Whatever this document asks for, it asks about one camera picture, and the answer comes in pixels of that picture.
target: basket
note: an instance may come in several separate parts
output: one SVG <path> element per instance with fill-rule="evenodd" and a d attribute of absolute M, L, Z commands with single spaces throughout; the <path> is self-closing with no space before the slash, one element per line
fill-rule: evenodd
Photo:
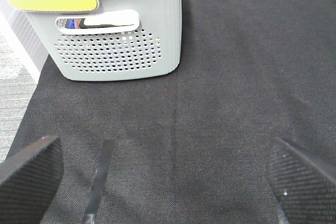
<path fill-rule="evenodd" d="M 57 67 L 70 80 L 140 79 L 170 73 L 179 65 L 181 0 L 9 2 L 25 11 Z M 113 26 L 69 29 L 73 19 L 95 25 L 109 20 Z"/>

